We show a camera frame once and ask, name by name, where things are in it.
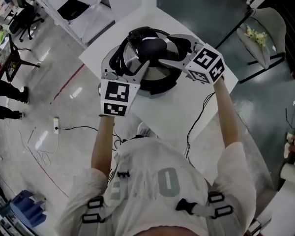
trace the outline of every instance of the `white vase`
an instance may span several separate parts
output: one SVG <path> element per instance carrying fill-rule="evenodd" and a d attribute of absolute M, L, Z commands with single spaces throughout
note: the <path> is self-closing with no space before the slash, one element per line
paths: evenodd
<path fill-rule="evenodd" d="M 142 0 L 142 7 L 147 14 L 153 14 L 157 7 L 157 0 Z"/>

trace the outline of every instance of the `black pants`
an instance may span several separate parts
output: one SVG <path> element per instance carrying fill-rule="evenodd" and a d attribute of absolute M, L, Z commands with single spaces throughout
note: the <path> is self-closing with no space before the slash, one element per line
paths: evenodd
<path fill-rule="evenodd" d="M 27 101 L 27 94 L 25 92 L 20 92 L 17 88 L 2 80 L 0 80 L 0 96 L 6 96 L 21 102 Z M 12 111 L 6 107 L 0 106 L 0 119 L 18 119 L 20 118 L 20 114 L 19 111 Z"/>

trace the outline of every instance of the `office chair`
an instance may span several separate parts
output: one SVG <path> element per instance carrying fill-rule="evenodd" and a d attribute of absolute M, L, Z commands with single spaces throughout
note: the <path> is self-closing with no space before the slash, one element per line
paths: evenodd
<path fill-rule="evenodd" d="M 39 17 L 40 15 L 35 12 L 35 8 L 33 5 L 27 3 L 25 0 L 16 1 L 18 3 L 18 6 L 23 10 L 19 14 L 14 15 L 13 21 L 9 27 L 10 32 L 12 34 L 16 34 L 19 29 L 23 29 L 22 34 L 19 38 L 20 42 L 23 42 L 22 37 L 27 30 L 29 34 L 29 39 L 31 40 L 32 36 L 30 35 L 30 27 L 39 21 L 44 22 L 44 19 L 35 19 L 36 16 Z"/>

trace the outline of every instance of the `black buckle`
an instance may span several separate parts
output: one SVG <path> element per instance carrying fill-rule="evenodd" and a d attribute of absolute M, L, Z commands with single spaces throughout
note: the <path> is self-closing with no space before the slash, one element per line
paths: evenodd
<path fill-rule="evenodd" d="M 130 173 L 129 172 L 117 172 L 117 176 L 118 177 L 130 177 Z"/>
<path fill-rule="evenodd" d="M 89 209 L 100 208 L 103 206 L 103 203 L 104 203 L 103 196 L 98 196 L 98 197 L 92 198 L 88 201 L 88 208 Z"/>
<path fill-rule="evenodd" d="M 215 212 L 214 212 L 214 217 L 212 217 L 212 219 L 216 219 L 216 218 L 219 218 L 219 217 L 223 217 L 223 216 L 226 216 L 226 215 L 230 215 L 233 213 L 233 207 L 231 206 L 223 206 L 223 207 L 220 207 L 220 208 L 216 208 L 215 209 Z"/>
<path fill-rule="evenodd" d="M 90 224 L 90 223 L 104 223 L 106 219 L 101 219 L 98 213 L 96 214 L 84 214 L 82 215 L 82 222 L 84 224 Z"/>
<path fill-rule="evenodd" d="M 224 199 L 225 199 L 224 195 L 222 193 L 216 192 L 216 191 L 210 192 L 207 197 L 207 200 L 211 204 L 222 202 L 222 201 L 224 201 Z"/>

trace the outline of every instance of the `white table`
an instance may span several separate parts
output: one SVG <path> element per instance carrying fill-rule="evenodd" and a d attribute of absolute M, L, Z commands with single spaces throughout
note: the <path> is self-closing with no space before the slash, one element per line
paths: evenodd
<path fill-rule="evenodd" d="M 166 31 L 169 34 L 189 34 L 198 38 L 164 11 L 157 8 L 153 14 L 147 15 L 140 7 L 94 41 L 81 54 L 80 60 L 98 78 L 101 78 L 101 63 L 104 57 L 115 46 L 121 44 L 131 30 L 142 26 L 150 26 Z M 180 151 L 184 151 L 186 148 L 186 136 L 199 116 L 204 99 L 208 94 L 214 92 L 213 86 L 193 82 L 185 76 L 186 74 L 182 73 L 177 80 L 177 85 L 159 98 L 149 99 L 137 95 L 131 107 L 131 111 L 144 121 L 160 138 L 169 141 Z M 224 76 L 227 89 L 231 92 L 238 79 L 228 67 L 226 67 Z M 216 112 L 217 102 L 214 96 L 195 125 L 189 138 L 190 142 L 199 135 Z"/>

